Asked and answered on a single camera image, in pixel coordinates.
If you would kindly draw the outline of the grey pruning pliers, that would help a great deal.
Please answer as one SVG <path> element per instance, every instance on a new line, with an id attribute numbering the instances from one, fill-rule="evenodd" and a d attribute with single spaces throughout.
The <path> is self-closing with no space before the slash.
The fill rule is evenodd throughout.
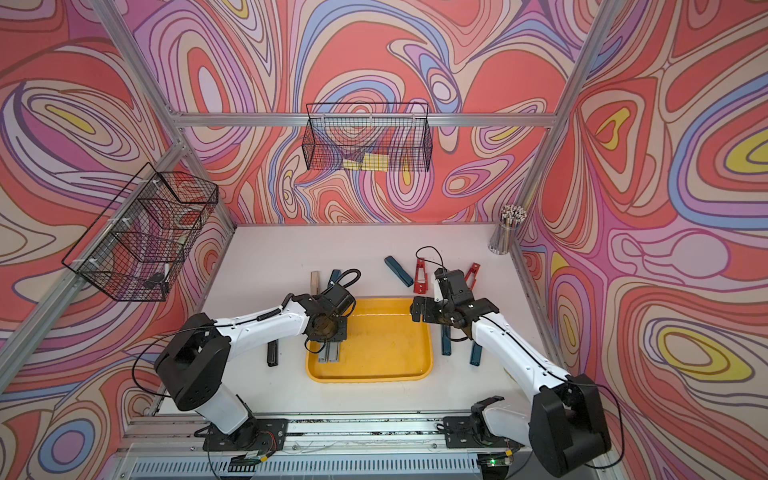
<path id="1" fill-rule="evenodd" d="M 330 347 L 331 347 L 331 343 L 330 342 L 326 342 L 323 345 L 321 351 L 318 353 L 318 362 L 319 363 L 327 363 L 328 362 L 329 357 L 330 357 Z"/>
<path id="2" fill-rule="evenodd" d="M 328 362 L 336 363 L 339 361 L 340 356 L 340 342 L 331 342 L 328 346 Z"/>

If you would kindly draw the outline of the black pruning pliers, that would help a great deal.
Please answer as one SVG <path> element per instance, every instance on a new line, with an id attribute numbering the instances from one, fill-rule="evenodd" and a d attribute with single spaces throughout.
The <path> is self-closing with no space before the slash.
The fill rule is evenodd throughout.
<path id="1" fill-rule="evenodd" d="M 279 365 L 279 341 L 273 340 L 267 344 L 267 365 L 272 368 Z"/>

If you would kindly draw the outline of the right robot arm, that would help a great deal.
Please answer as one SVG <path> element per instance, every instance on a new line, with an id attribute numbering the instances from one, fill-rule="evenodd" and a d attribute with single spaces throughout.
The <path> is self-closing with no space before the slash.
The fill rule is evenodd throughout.
<path id="1" fill-rule="evenodd" d="M 433 285 L 432 297 L 414 298 L 413 321 L 461 330 L 496 357 L 528 402 L 518 407 L 495 395 L 473 404 L 467 416 L 444 418 L 448 447 L 528 446 L 557 478 L 611 450 L 599 387 L 590 377 L 573 376 L 536 350 L 493 302 L 474 296 L 462 271 L 440 267 Z"/>

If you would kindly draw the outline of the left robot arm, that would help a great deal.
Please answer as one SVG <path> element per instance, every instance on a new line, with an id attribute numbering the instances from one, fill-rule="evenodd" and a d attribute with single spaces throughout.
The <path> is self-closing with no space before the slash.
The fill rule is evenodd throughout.
<path id="1" fill-rule="evenodd" d="M 304 337 L 321 345 L 338 335 L 356 306 L 343 285 L 319 294 L 289 294 L 276 307 L 232 318 L 190 317 L 154 362 L 154 370 L 180 411 L 193 411 L 220 433 L 237 437 L 254 417 L 224 383 L 229 362 L 270 342 Z"/>

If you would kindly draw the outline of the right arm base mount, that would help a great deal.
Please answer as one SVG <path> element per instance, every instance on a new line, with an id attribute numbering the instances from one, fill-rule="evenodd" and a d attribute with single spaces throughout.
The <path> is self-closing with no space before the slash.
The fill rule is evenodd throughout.
<path id="1" fill-rule="evenodd" d="M 487 426 L 483 412 L 494 403 L 503 400 L 502 396 L 491 396 L 478 401 L 470 408 L 466 416 L 446 416 L 436 424 L 436 430 L 444 436 L 446 447 L 460 448 L 501 448 L 508 447 L 509 440 L 493 435 Z"/>

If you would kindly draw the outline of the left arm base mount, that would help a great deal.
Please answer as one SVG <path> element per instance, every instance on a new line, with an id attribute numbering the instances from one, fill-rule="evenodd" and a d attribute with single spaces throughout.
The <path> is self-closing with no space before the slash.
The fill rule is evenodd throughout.
<path id="1" fill-rule="evenodd" d="M 249 418 L 230 434 L 225 434 L 210 424 L 204 437 L 203 450 L 260 454 L 281 451 L 285 444 L 288 424 L 285 418 Z"/>

